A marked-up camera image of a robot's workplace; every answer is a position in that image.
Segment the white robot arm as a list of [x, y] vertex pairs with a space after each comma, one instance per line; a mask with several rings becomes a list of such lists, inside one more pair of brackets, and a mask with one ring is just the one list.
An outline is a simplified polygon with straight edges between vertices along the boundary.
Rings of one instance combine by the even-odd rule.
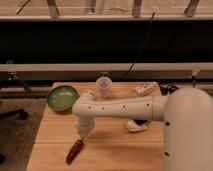
[[91, 91], [74, 103], [79, 134], [87, 136], [96, 117], [164, 124], [164, 171], [213, 171], [213, 97], [197, 88], [167, 96], [97, 101]]

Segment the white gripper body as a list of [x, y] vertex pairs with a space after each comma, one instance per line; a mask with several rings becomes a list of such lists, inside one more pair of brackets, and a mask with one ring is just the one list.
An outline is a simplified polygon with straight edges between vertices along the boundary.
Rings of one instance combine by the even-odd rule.
[[80, 136], [88, 136], [93, 130], [95, 125], [93, 118], [77, 118], [75, 121], [75, 127]]

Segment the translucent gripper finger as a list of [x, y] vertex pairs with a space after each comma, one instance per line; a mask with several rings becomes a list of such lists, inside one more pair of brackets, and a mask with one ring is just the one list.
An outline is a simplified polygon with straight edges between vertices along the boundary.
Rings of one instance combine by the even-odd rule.
[[79, 134], [79, 140], [81, 140], [82, 142], [86, 142], [88, 135], [80, 135]]

